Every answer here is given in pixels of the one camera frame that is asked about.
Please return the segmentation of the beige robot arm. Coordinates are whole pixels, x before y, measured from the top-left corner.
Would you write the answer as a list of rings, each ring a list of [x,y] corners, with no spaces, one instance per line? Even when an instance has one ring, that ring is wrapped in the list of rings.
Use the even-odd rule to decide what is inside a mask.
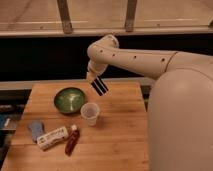
[[[213,56],[121,49],[106,35],[90,44],[87,79],[99,94],[109,65],[152,78],[148,101],[151,171],[213,171]]]

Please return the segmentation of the beige and yellow gripper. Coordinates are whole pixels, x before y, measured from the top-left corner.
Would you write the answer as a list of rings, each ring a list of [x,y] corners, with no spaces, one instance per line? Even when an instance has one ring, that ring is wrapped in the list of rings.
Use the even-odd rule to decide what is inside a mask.
[[[98,76],[101,76],[106,71],[107,67],[107,64],[90,60],[87,66],[86,80],[92,83]]]

